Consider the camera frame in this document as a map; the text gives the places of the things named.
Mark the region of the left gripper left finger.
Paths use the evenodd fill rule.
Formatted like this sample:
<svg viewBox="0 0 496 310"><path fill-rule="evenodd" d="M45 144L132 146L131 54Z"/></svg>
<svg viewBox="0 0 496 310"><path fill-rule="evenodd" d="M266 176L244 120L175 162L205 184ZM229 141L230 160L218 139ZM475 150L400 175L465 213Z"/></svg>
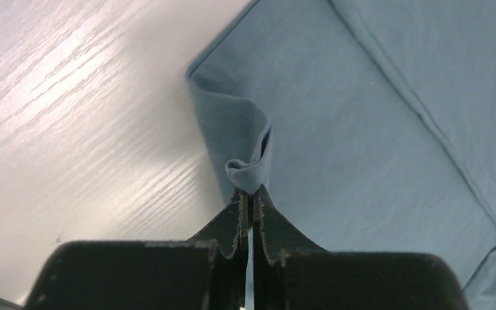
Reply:
<svg viewBox="0 0 496 310"><path fill-rule="evenodd" d="M240 309L246 193L183 241L75 241L46 261L26 309Z"/></svg>

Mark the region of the grey-blue t shirt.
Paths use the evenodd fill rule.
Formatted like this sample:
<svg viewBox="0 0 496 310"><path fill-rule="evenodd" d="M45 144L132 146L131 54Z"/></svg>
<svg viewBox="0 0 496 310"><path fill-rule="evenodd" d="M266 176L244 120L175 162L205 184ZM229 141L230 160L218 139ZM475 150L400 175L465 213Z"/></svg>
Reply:
<svg viewBox="0 0 496 310"><path fill-rule="evenodd" d="M253 1L186 75L224 197L496 309L496 1Z"/></svg>

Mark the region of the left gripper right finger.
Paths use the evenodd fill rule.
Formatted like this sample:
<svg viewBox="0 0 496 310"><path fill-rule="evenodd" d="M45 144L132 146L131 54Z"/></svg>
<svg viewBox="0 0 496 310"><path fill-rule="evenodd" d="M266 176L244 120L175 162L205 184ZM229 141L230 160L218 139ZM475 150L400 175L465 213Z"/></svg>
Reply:
<svg viewBox="0 0 496 310"><path fill-rule="evenodd" d="M467 309L457 277L428 253L331 252L300 232L264 186L252 197L256 309Z"/></svg>

